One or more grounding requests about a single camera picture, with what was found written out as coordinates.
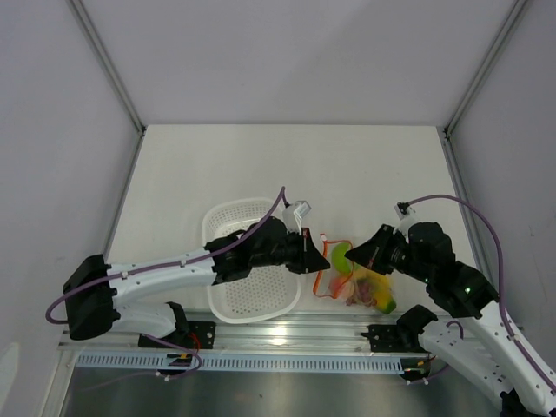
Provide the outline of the green apple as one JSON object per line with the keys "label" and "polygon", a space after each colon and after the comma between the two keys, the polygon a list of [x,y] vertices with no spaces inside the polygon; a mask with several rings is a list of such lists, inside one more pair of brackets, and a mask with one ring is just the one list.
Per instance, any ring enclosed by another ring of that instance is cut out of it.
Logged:
{"label": "green apple", "polygon": [[352,248],[350,242],[340,242],[334,245],[331,252],[331,262],[335,270],[343,275],[349,275],[353,271],[353,263],[345,256]]}

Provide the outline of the clear orange zip bag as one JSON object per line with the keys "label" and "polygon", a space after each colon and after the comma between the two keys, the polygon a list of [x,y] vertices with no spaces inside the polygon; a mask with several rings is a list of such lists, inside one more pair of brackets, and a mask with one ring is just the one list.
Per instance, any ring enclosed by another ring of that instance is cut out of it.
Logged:
{"label": "clear orange zip bag", "polygon": [[331,300],[334,300],[334,301],[338,301],[338,302],[342,303],[343,305],[345,305],[347,307],[358,306],[358,307],[374,309],[373,307],[365,307],[365,306],[362,306],[362,305],[348,306],[346,304],[347,299],[346,300],[334,299],[331,296],[331,294],[328,290],[328,284],[331,280],[333,280],[334,278],[339,277],[339,276],[346,277],[348,280],[350,280],[353,283],[353,286],[354,286],[354,282],[358,281],[358,280],[366,280],[366,281],[372,282],[373,280],[384,279],[384,278],[388,278],[388,277],[385,276],[385,275],[380,275],[378,273],[375,273],[374,271],[366,269],[366,268],[364,268],[360,265],[357,265],[355,263],[353,263],[353,271],[352,271],[351,274],[343,275],[343,274],[337,272],[335,270],[335,268],[333,267],[332,262],[331,262],[331,252],[332,252],[332,249],[333,249],[334,245],[337,244],[337,243],[340,243],[340,242],[350,242],[351,245],[352,245],[352,248],[353,248],[354,247],[353,242],[350,241],[350,240],[347,240],[347,239],[331,240],[331,239],[328,239],[325,234],[321,234],[321,241],[322,241],[322,252],[321,252],[321,254],[324,255],[326,257],[326,259],[328,260],[328,262],[330,263],[330,269],[320,271],[320,272],[317,273],[316,277],[314,278],[314,284],[313,284],[313,288],[312,288],[313,295],[316,296],[317,298],[321,298],[321,299],[331,299]]}

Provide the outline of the yellow green mango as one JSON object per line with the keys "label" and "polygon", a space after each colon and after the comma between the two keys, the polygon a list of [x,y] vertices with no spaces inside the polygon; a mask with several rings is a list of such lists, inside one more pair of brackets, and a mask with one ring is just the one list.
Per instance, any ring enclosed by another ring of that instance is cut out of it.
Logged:
{"label": "yellow green mango", "polygon": [[397,308],[394,292],[388,278],[371,282],[371,306],[382,314],[391,314]]}

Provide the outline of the red grape bunch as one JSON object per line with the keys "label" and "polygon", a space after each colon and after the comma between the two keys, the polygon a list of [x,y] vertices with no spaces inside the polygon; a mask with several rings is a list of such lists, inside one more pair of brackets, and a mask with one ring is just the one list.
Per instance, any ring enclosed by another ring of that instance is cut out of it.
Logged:
{"label": "red grape bunch", "polygon": [[353,289],[353,293],[346,300],[348,306],[362,305],[365,307],[374,307],[377,304],[377,300],[374,296],[374,286],[370,281],[355,281]]}

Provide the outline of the pink peach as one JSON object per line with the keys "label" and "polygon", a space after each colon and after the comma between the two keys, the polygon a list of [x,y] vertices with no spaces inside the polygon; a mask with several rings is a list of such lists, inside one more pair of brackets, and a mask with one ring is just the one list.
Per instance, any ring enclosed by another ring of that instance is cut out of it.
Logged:
{"label": "pink peach", "polygon": [[328,290],[334,299],[346,300],[353,294],[353,283],[346,277],[336,277],[328,284]]}

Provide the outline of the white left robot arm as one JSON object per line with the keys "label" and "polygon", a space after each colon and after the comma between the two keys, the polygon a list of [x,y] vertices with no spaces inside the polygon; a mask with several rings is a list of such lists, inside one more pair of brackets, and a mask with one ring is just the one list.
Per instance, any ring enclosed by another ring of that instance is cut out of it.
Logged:
{"label": "white left robot arm", "polygon": [[180,306],[168,301],[156,307],[143,303],[143,298],[243,280],[266,267],[306,275],[327,270],[330,263],[314,245],[308,228],[289,231],[273,216],[169,261],[116,265],[106,263],[102,255],[91,255],[63,285],[69,337],[86,341],[119,330],[180,347],[189,336]]}

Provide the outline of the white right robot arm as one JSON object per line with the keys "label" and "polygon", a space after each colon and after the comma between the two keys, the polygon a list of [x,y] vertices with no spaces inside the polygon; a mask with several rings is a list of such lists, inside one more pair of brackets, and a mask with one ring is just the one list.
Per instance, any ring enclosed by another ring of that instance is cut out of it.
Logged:
{"label": "white right robot arm", "polygon": [[397,321],[406,350],[423,348],[473,383],[503,416],[553,416],[555,373],[537,354],[523,354],[526,340],[506,329],[501,298],[476,268],[458,261],[452,241],[436,222],[400,231],[383,225],[345,256],[381,275],[394,271],[425,284],[434,304],[482,345],[451,335],[435,314],[417,305]]}

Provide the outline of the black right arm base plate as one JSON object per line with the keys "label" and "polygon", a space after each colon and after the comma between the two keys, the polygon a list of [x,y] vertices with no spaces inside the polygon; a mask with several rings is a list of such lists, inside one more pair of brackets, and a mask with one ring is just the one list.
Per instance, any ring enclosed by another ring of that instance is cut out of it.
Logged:
{"label": "black right arm base plate", "polygon": [[402,335],[396,325],[369,325],[360,333],[368,341],[373,353],[424,354],[426,352],[417,341]]}

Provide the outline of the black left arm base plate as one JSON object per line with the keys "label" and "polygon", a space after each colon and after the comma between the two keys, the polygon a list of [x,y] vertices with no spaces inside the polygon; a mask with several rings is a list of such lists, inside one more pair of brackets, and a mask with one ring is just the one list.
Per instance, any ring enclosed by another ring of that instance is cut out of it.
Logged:
{"label": "black left arm base plate", "polygon": [[189,331],[176,330],[162,337],[162,341],[191,350],[212,350],[215,344],[216,323],[213,321],[190,321]]}

